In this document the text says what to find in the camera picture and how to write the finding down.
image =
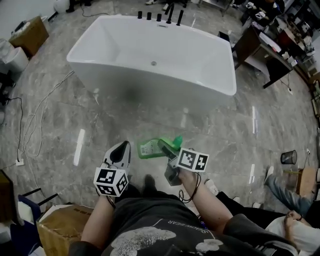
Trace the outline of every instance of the black t-shirt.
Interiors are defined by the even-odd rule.
[[[75,242],[69,256],[173,255],[296,255],[284,238],[244,215],[234,216],[224,234],[202,227],[183,203],[167,198],[127,198],[116,204],[110,238],[100,251],[88,242]]]
[[[314,201],[308,212],[305,220],[315,229],[320,229],[320,201]]]

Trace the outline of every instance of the marble floor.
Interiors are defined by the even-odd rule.
[[[84,11],[86,15],[101,12],[136,15],[139,10],[160,12],[161,7],[160,4],[145,6],[143,0],[95,0]],[[175,12],[173,21],[177,20],[178,14]],[[182,24],[214,35],[219,31],[230,31],[236,38],[241,32],[240,15],[230,8],[222,17],[214,8],[199,8],[189,3]],[[96,18],[83,17],[77,6],[75,12],[59,14],[51,22],[49,38],[30,60],[11,94],[12,98],[22,98],[21,138],[25,137],[24,127],[31,119],[29,114],[34,113],[41,100],[71,71],[66,56]],[[184,147],[210,155],[202,179],[212,178],[219,190],[230,197],[239,196],[243,205],[265,202],[269,209],[286,211],[263,186],[263,180],[270,165],[275,166],[279,176],[284,169],[291,168],[280,164],[284,151],[295,149],[297,165],[303,167],[308,148],[310,165],[318,167],[317,122],[308,87],[294,71],[289,74],[292,94],[280,81],[263,89],[265,77],[250,67],[241,66],[235,74],[237,92],[230,103],[203,115],[159,106],[132,106],[111,99],[97,104],[95,96],[73,74],[48,97],[46,105],[45,101],[42,103],[30,137],[33,119],[24,141],[24,144],[28,142],[23,154],[25,165],[13,165],[4,170],[13,180],[16,194],[39,186],[45,196],[58,193],[59,197],[54,199],[57,203],[74,202],[93,207],[98,198],[93,186],[95,168],[100,166],[107,149],[129,140],[132,146],[131,182],[141,188],[144,176],[152,174],[158,189],[177,195],[180,187],[170,187],[164,176],[167,160],[164,157],[139,159],[136,145],[149,138],[182,135]],[[17,159],[19,104],[17,100],[11,101],[5,108],[5,121],[0,127],[0,168],[14,164]],[[85,130],[85,137],[79,164],[74,166],[80,129]],[[33,197],[35,201],[43,199],[41,194]]]

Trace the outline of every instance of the white power cable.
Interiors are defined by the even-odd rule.
[[[36,130],[36,126],[37,126],[37,111],[38,111],[39,107],[41,106],[42,102],[45,101],[45,103],[44,103],[44,105],[43,105],[43,108],[42,108],[42,114],[41,114],[41,120],[40,120],[40,145],[39,145],[39,149],[38,149],[37,154],[32,155],[33,157],[39,156],[40,150],[41,150],[41,145],[42,145],[42,120],[43,120],[43,117],[44,117],[45,107],[46,107],[47,102],[48,102],[48,97],[49,97],[49,95],[52,94],[68,77],[70,77],[73,73],[74,73],[74,71],[69,72],[61,82],[57,83],[57,84],[54,86],[54,88],[40,101],[40,103],[39,103],[38,106],[36,107],[34,113],[28,115],[28,117],[27,117],[27,119],[26,119],[26,122],[25,122],[25,125],[24,125],[24,135],[23,135],[23,140],[22,140],[22,152],[21,152],[20,158],[22,158],[23,153],[24,153],[24,152],[26,151],[26,149],[27,149],[27,144],[29,143],[29,141],[30,141],[30,139],[31,139],[34,131]],[[32,130],[32,132],[30,133],[30,136],[29,136],[29,138],[27,139],[27,141],[26,141],[26,143],[25,143],[25,140],[26,140],[26,137],[27,137],[27,133],[28,133],[28,131],[29,131],[30,125],[31,125],[34,117],[35,117],[35,121],[34,121],[33,130]]]
[[[32,155],[31,155],[31,156],[33,156],[33,157],[37,157],[37,156],[39,156],[39,154],[40,154],[41,145],[42,145],[42,120],[43,120],[43,117],[44,117],[45,107],[47,106],[48,97],[49,97],[49,95],[52,94],[68,77],[70,77],[73,73],[74,73],[74,71],[69,72],[69,73],[64,77],[64,79],[63,79],[61,82],[57,83],[57,84],[54,86],[54,88],[40,101],[40,103],[39,103],[38,106],[36,107],[34,113],[28,115],[28,117],[27,117],[27,119],[26,119],[26,122],[25,122],[25,125],[24,125],[24,135],[23,135],[23,139],[22,139],[22,151],[21,151],[20,159],[22,159],[22,156],[23,156],[23,154],[25,153],[25,156],[26,156],[26,159],[27,159],[27,162],[28,162],[29,169],[30,169],[30,171],[31,171],[31,173],[32,173],[32,175],[33,175],[33,179],[34,179],[34,182],[35,182],[35,185],[36,185],[37,188],[39,188],[39,186],[38,186],[38,183],[37,183],[37,180],[36,180],[36,176],[35,176],[32,168],[31,168],[31,165],[30,165],[30,159],[29,159],[29,157],[28,157],[29,151],[27,150],[27,145],[28,145],[28,143],[29,143],[29,141],[30,141],[30,139],[31,139],[31,136],[33,135],[34,131],[36,130],[36,126],[37,126],[37,111],[38,111],[38,109],[40,108],[41,104],[45,101],[45,102],[44,102],[44,105],[43,105],[43,108],[42,108],[41,119],[40,119],[40,145],[39,145],[39,149],[38,149],[38,151],[37,151],[37,154],[34,154],[34,155],[32,154]],[[35,117],[35,121],[34,121],[33,130],[32,130],[32,132],[30,133],[30,136],[29,136],[28,140],[27,140],[26,143],[25,143],[25,140],[26,140],[26,137],[27,137],[27,133],[28,133],[28,131],[29,131],[30,125],[31,125],[34,117]],[[14,166],[14,165],[15,165],[15,163],[13,163],[13,164],[11,164],[11,165],[8,165],[8,166],[6,166],[6,167],[3,167],[2,169],[6,169],[6,168],[9,168],[9,167]]]

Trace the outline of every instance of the person sitting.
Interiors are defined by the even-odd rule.
[[[304,218],[311,227],[320,229],[320,201],[312,201],[283,187],[274,175],[273,166],[266,172],[264,185],[287,208],[299,214],[295,216],[295,220],[301,221]]]
[[[236,200],[229,198],[224,192],[218,191],[213,180],[205,182],[208,189],[232,213],[243,214],[250,221],[266,231],[272,232],[292,242],[299,252],[299,256],[309,256],[317,250],[320,252],[320,229],[313,228],[294,210],[287,214],[269,211],[261,208],[244,207]]]

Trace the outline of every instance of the bathtub faucet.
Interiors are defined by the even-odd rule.
[[[171,18],[172,18],[172,14],[174,13],[174,8],[175,8],[175,4],[172,2],[169,4],[168,8],[166,9],[166,11],[164,13],[165,15],[168,15],[168,13],[170,11],[169,18],[166,21],[167,24],[171,24]]]

